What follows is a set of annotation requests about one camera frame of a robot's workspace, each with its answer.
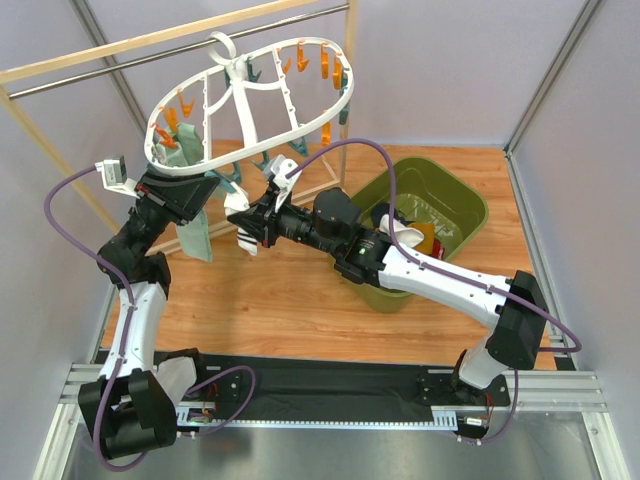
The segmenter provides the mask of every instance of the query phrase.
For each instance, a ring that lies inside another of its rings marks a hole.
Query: plastic bin
[[[395,165],[396,209],[410,221],[434,222],[436,238],[450,261],[484,226],[489,217],[487,202],[462,180],[424,157],[407,157]],[[362,209],[362,222],[372,226],[371,210],[388,202],[389,172],[375,178],[357,192],[352,201]],[[404,307],[412,294],[371,285],[350,286],[378,312],[392,313]]]

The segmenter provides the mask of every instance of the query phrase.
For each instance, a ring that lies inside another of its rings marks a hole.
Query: light green cloth
[[[174,140],[176,140],[178,147],[175,149],[166,148],[167,165],[187,167],[202,160],[204,149],[195,126],[179,123],[178,133],[174,135]],[[209,220],[204,208],[188,224],[176,226],[176,232],[184,253],[205,262],[213,261],[213,251],[209,239]]]

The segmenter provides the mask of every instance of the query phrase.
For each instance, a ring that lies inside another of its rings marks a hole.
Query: wooden tabletop
[[[218,142],[216,153],[236,148],[237,142]],[[489,221],[453,263],[507,276],[518,269],[532,270],[501,150],[387,149],[394,161],[407,156],[431,158],[486,199]],[[299,161],[288,147],[281,152]],[[328,156],[336,172],[337,157],[337,153]],[[331,180],[321,162],[316,163],[305,170],[296,191]],[[264,192],[265,182],[248,161],[242,168],[242,186],[253,200]],[[347,193],[355,193],[384,168],[371,148],[349,146]],[[224,218],[218,199],[210,200],[207,211],[211,223]],[[171,227],[159,241],[174,235]],[[257,257],[237,246],[235,232],[215,238],[212,246],[213,263],[183,253],[169,256],[173,280],[158,349],[197,347],[202,352],[244,355],[453,364],[462,350],[487,332],[465,314],[415,296],[397,313],[377,313],[331,268],[326,254],[286,239],[271,249],[260,248]],[[104,345],[113,338],[115,310]],[[555,368],[553,357],[540,354],[537,368]]]

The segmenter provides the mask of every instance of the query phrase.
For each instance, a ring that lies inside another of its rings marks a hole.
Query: yellow cloth
[[[419,230],[424,235],[424,240],[413,247],[413,249],[420,253],[424,253],[425,255],[431,255],[431,252],[433,251],[433,241],[436,238],[435,225],[433,223],[413,222],[408,226]]]

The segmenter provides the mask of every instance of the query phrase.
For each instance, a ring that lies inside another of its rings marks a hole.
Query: white wall
[[[564,320],[640,477],[640,4],[609,0],[516,152]]]
[[[110,41],[167,28],[259,3],[257,0],[113,0],[90,4]],[[318,10],[341,2],[303,8],[225,27],[248,26]],[[363,0],[356,52],[353,136],[389,143],[504,144],[531,99],[583,0]],[[302,35],[342,43],[344,14],[282,27],[238,41],[241,51]],[[192,36],[202,40],[206,33]],[[151,53],[185,39],[146,49]],[[123,55],[121,58],[132,58]],[[126,71],[148,113],[170,89],[209,65],[204,51],[191,52]],[[319,59],[294,81],[310,100],[305,112],[321,108]],[[258,118],[273,122],[271,103]],[[236,137],[222,125],[217,135]]]
[[[0,69],[88,47],[65,0],[4,5]],[[137,131],[107,78],[20,103],[74,168],[114,153],[124,153],[132,163],[137,158],[141,165]],[[2,478],[27,479],[71,363],[86,361],[95,344],[108,282],[46,222],[44,197],[61,174],[2,108],[0,125],[0,464]],[[97,178],[89,184],[101,190]],[[97,193],[122,220],[128,202]],[[94,249],[109,238],[109,230],[75,191],[58,196],[53,211],[63,226]]]

